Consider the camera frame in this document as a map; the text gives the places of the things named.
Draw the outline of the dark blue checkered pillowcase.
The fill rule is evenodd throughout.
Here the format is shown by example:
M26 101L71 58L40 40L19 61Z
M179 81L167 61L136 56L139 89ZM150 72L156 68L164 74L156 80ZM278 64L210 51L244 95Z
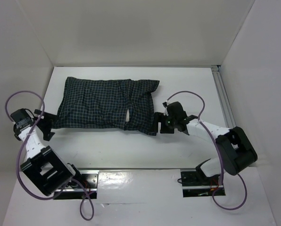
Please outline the dark blue checkered pillowcase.
M154 120L152 93L158 80L85 80L68 77L54 129L121 129L149 136ZM125 122L129 109L130 121Z

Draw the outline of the cream white pillow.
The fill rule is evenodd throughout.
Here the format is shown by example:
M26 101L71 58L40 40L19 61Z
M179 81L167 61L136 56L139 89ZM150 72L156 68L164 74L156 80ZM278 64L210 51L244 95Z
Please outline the cream white pillow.
M129 121L130 121L130 112L129 112L129 109L127 109L126 115L125 115L125 122L129 122Z

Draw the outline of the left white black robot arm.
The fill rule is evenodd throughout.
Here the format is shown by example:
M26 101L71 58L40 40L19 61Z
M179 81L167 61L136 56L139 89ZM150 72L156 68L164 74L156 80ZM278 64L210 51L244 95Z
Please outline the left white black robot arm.
M28 109L21 108L10 117L15 122L13 130L16 139L26 142L26 161L20 164L20 169L43 195L50 196L66 183L72 188L82 184L83 176L79 170L65 163L50 146L44 146L36 129L30 130L38 121L37 127L42 131L44 140L49 141L55 134L51 132L55 115L45 113L44 118L31 117Z

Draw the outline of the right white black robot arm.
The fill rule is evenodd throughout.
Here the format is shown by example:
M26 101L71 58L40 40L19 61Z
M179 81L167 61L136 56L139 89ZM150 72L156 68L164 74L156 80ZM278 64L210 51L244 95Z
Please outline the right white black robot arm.
M198 116L187 115L179 102L165 102L164 105L164 113L154 114L154 132L173 134L177 130L211 142L216 148L217 158L208 159L195 168L199 184L207 184L214 176L222 180L224 173L235 176L257 161L258 155L242 128L220 127L204 122Z

